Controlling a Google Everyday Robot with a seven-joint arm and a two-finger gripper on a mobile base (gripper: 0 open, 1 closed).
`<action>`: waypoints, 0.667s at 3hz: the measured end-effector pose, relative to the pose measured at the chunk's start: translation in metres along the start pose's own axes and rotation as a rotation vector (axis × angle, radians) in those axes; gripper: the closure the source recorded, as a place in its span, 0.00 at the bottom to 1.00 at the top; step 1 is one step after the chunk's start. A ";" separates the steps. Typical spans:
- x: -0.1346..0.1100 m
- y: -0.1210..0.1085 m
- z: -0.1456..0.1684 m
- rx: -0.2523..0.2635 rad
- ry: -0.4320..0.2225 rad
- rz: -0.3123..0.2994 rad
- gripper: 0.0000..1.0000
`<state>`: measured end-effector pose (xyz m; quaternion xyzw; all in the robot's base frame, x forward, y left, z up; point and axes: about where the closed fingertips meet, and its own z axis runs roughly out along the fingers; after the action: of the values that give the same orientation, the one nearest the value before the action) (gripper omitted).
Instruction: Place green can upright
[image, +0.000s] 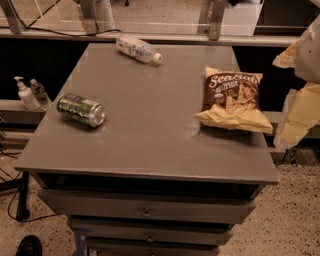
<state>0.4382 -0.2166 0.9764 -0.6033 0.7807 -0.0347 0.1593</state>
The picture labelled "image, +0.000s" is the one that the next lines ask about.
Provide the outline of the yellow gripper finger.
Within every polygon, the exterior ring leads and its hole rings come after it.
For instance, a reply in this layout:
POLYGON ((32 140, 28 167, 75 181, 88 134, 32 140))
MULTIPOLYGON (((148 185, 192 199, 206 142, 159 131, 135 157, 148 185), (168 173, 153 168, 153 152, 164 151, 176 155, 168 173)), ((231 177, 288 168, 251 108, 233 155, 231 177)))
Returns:
POLYGON ((320 84, 307 82, 300 90, 290 89, 273 143, 280 150, 296 146, 320 121, 320 84))
POLYGON ((294 68, 296 66, 297 45, 297 42, 292 43, 285 51, 275 57, 272 64, 283 69, 294 68))

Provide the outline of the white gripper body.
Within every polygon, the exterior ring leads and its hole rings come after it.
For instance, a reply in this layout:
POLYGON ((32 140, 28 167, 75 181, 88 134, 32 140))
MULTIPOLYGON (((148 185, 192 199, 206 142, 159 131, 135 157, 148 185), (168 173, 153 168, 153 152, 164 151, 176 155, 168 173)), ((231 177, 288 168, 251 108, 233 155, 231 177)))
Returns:
POLYGON ((295 61, 297 77, 305 81, 320 82, 320 15, 300 37, 295 61))

